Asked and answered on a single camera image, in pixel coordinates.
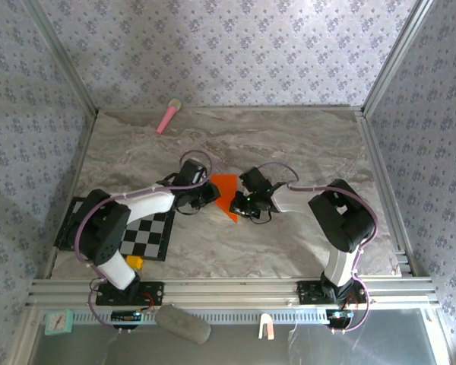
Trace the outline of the black grey checkerboard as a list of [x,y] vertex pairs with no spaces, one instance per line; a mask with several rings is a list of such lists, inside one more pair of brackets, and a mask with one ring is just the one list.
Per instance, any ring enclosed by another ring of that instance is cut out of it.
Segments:
[[[71,243],[66,239],[66,228],[72,216],[82,205],[83,197],[75,196],[67,210],[65,218],[56,235],[54,246],[59,250],[72,252]],[[123,233],[120,253],[126,256],[138,256],[144,260],[166,260],[166,254],[173,228],[175,212],[152,214],[130,223]]]

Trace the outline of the aluminium side rail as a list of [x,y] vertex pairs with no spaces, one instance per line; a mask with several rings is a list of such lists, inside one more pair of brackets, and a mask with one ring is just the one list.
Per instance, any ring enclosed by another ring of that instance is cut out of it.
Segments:
[[405,230],[404,222],[398,207],[391,181],[385,168],[385,162],[379,149],[372,126],[361,111],[355,112],[357,124],[372,168],[378,195],[391,235],[397,261],[403,276],[420,276],[420,270],[413,255],[413,250]]
[[70,184],[68,186],[68,190],[67,190],[68,194],[66,195],[66,198],[65,198],[65,205],[64,205],[64,208],[62,209],[62,213],[61,213],[61,216],[59,219],[59,224],[58,224],[57,230],[54,233],[54,237],[52,238],[52,241],[51,241],[52,245],[49,247],[49,249],[47,251],[47,260],[46,260],[43,268],[41,269],[40,273],[37,276],[40,279],[50,279],[51,278],[52,270],[53,270],[54,264],[55,264],[55,259],[57,257],[57,252],[59,250],[55,246],[55,239],[62,231],[62,225],[63,225],[66,215],[68,213],[68,209],[71,204],[71,201],[74,197],[74,192],[78,185],[78,180],[81,175],[82,167],[84,165],[84,159],[86,157],[86,153],[87,153],[88,145],[90,143],[93,128],[94,128],[95,122],[97,120],[97,115],[98,115],[98,110],[96,109],[93,111],[93,114],[91,116],[88,116],[86,119],[87,123],[81,134],[81,138],[80,138],[80,141],[78,144],[78,152],[75,154],[74,160],[71,164],[72,165],[71,171],[74,174],[72,175]]

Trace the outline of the slanted aluminium frame post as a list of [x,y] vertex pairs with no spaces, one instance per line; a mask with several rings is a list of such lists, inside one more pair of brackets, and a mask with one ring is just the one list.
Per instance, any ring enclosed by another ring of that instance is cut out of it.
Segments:
[[65,45],[59,39],[52,22],[49,20],[43,6],[39,0],[21,0],[24,7],[27,9],[32,21],[35,23],[39,33],[45,40],[49,50],[52,53],[56,63],[62,70],[63,75],[71,85],[79,102],[84,110],[91,116],[97,115],[97,108],[94,104],[93,98],[88,92],[84,82],[78,74],[72,58],[68,54]]
[[362,105],[361,110],[364,117],[368,118],[374,113],[375,108],[378,106],[388,85],[397,73],[397,70],[418,34],[421,24],[426,19],[434,1],[435,0],[415,1],[381,71],[378,73],[378,77],[375,79],[375,83]]

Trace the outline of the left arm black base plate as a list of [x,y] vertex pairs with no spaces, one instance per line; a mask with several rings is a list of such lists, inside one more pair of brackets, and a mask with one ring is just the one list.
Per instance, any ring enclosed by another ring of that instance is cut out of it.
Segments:
[[161,281],[136,281],[120,290],[110,283],[97,289],[97,306],[161,306],[164,283]]

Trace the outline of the long aluminium frame rail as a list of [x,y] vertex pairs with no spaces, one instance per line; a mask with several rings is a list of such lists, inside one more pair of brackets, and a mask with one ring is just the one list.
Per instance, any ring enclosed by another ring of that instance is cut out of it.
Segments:
[[[438,306],[432,280],[426,277],[363,278],[373,309]],[[299,306],[293,278],[167,278],[162,303],[183,309],[271,309]],[[88,280],[35,280],[27,306],[83,309]]]

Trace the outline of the pink toy microphone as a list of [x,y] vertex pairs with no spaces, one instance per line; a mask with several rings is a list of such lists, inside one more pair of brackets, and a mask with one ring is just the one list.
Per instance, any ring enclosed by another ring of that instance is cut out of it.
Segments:
[[182,104],[178,99],[171,99],[168,103],[167,110],[163,115],[163,118],[160,121],[160,124],[157,126],[157,134],[161,135],[165,128],[168,126],[170,120],[174,117],[174,115],[181,109]]

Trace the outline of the teal square clock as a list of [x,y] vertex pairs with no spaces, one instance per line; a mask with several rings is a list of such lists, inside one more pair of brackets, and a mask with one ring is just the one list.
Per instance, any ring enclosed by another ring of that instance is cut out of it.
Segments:
[[72,331],[74,313],[70,309],[59,309],[46,314],[46,336],[69,334]]

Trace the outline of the white plastic hook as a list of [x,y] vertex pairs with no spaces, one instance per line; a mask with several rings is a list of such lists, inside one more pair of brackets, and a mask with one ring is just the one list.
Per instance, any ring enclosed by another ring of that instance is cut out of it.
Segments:
[[262,313],[260,315],[258,338],[266,338],[269,341],[274,340],[274,322],[268,313]]

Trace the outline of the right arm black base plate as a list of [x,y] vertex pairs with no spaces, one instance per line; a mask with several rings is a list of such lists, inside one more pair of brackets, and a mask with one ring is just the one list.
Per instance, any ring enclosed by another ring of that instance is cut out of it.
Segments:
[[363,286],[351,280],[341,287],[330,281],[298,281],[296,292],[301,305],[309,304],[344,304],[347,299],[350,303],[365,303],[366,293]]

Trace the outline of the grey oblong pad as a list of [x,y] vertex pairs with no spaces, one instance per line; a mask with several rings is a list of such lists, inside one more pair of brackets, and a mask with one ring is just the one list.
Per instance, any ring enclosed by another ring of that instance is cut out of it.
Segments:
[[211,334],[208,322],[173,305],[161,306],[154,320],[159,327],[195,344],[205,343]]

